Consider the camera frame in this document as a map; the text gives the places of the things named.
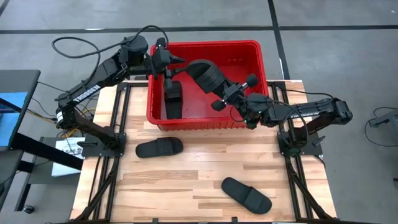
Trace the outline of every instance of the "wood grain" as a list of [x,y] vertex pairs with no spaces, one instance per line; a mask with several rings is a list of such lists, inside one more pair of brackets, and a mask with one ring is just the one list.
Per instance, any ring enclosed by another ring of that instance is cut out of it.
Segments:
[[[286,81],[286,87],[304,90],[300,81]],[[97,124],[109,125],[115,91],[116,87],[101,90],[95,114]],[[301,93],[288,92],[288,96],[290,104],[307,101]],[[160,222],[230,222],[231,217],[238,217],[241,222],[294,220],[276,128],[164,132],[147,121],[146,101],[147,88],[132,89],[125,130],[127,148],[119,166],[112,222],[150,222],[152,218],[159,218]],[[295,125],[300,126],[301,122],[295,121]],[[137,144],[170,136],[183,141],[181,154],[151,159],[136,156]],[[71,218],[87,205],[96,160],[87,158],[83,163]],[[326,212],[335,216],[323,165],[312,156],[302,156],[302,160],[309,191]],[[225,177],[234,177],[268,196],[273,204],[271,211],[255,215],[229,198],[221,190]]]

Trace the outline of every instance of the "red crate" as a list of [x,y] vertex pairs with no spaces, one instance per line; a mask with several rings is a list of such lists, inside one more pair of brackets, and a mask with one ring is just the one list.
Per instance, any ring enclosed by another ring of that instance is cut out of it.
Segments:
[[[170,43],[169,49],[172,54],[187,60],[186,63],[169,68],[182,68],[197,59],[211,60],[233,82],[244,83],[246,77],[254,73],[259,83],[254,88],[247,88],[245,94],[256,92],[268,95],[261,47],[254,40]],[[205,94],[187,73],[180,73],[173,80],[180,81],[182,85],[181,119],[166,118],[163,76],[159,75],[157,80],[153,75],[149,77],[147,119],[159,129],[171,131],[245,127],[244,122],[231,119],[230,105],[220,112],[213,110],[211,103],[219,98],[213,93]],[[234,108],[232,116],[236,120],[242,119]]]

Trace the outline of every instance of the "chair wheel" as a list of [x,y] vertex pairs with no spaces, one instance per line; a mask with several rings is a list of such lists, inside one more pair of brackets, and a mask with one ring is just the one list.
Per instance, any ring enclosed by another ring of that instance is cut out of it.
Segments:
[[22,211],[26,214],[32,214],[35,211],[35,208],[30,205],[24,205],[24,209],[22,209]]

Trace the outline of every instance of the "concrete floor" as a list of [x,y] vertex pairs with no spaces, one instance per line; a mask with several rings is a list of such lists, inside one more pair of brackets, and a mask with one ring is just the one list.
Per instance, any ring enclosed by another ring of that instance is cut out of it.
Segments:
[[[280,26],[357,26],[398,24],[394,0],[274,0]],[[158,26],[271,26],[267,1],[260,0],[10,0],[0,15],[0,30],[129,28]],[[69,89],[86,78],[95,58],[64,58],[50,42],[61,36],[88,39],[99,47],[132,34],[0,34],[0,69],[39,69],[40,81]],[[261,44],[267,79],[282,79],[273,31],[171,32],[170,41],[244,40]],[[338,216],[342,220],[396,223],[398,150],[367,142],[363,128],[374,108],[398,106],[398,30],[282,31],[291,79],[303,80],[307,91],[324,91],[346,100],[354,114],[345,126],[321,132],[326,171]],[[154,43],[158,33],[145,33]],[[82,54],[91,48],[64,42],[60,48]],[[102,54],[109,57],[114,51]],[[59,92],[39,85],[34,97],[55,113]],[[37,103],[30,104],[40,113]],[[55,136],[53,126],[26,116],[20,132],[32,138]],[[386,126],[369,130],[372,139],[397,144]],[[65,221],[70,213],[76,182],[37,185],[27,204],[31,215],[13,212],[24,174],[14,179],[0,212],[0,223]]]

